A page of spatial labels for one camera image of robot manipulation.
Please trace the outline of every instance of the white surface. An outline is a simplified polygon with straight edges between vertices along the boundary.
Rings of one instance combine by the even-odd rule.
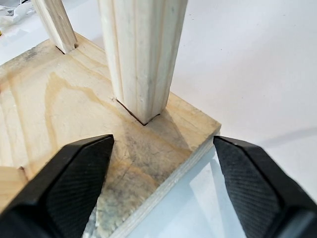
[[[65,6],[74,30],[102,46],[96,1]],[[190,0],[171,87],[219,120],[222,135],[261,145],[315,201],[316,9],[315,0]],[[47,38],[35,15],[9,33],[0,63]],[[213,153],[129,238],[243,237]]]

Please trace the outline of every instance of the wood grain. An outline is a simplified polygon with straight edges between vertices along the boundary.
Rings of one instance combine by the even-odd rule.
[[[110,134],[109,172],[86,237],[125,237],[212,146],[220,124],[170,93],[142,126],[113,96],[105,52],[77,35],[63,55],[45,41],[0,67],[0,165],[28,179],[63,145]]]
[[[26,183],[23,169],[0,166],[0,213]]]
[[[146,124],[165,108],[187,0],[99,0],[115,97]]]
[[[64,54],[75,49],[77,39],[61,0],[32,0],[50,39]]]

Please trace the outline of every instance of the wooden block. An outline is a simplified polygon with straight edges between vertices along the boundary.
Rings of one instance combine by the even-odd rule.
[[[113,96],[105,52],[77,35],[63,55],[49,41],[0,67],[0,165],[31,179],[63,145],[113,134],[97,220],[86,235],[125,237],[212,146],[220,124],[170,93],[142,126]]]
[[[115,97],[143,124],[165,108],[187,0],[99,0]]]
[[[75,49],[77,39],[61,0],[32,0],[34,8],[54,44],[64,54]]]
[[[27,183],[23,169],[0,167],[0,212]]]

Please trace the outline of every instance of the mortise hole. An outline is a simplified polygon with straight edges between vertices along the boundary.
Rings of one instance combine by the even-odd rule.
[[[160,115],[160,114],[157,114],[156,116],[152,117],[152,118],[149,120],[149,122],[143,124],[143,123],[142,123],[131,111],[129,111],[129,109],[127,109],[119,100],[117,100],[117,99],[115,99],[115,100],[116,100],[121,106],[123,106],[124,109],[127,110],[128,113],[129,113],[131,116],[133,116],[141,125],[147,125],[150,121],[153,120],[153,118],[155,118],[155,117],[157,117],[157,116]]]

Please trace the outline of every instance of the plywood edge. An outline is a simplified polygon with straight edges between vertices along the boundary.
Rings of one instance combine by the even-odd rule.
[[[198,149],[181,166],[179,166],[158,188],[157,190],[136,210],[119,228],[117,228],[110,238],[127,237],[153,210],[156,205],[168,194],[175,184],[191,169],[196,163],[213,147],[213,136],[218,134],[221,125],[211,134],[208,139],[201,144]]]

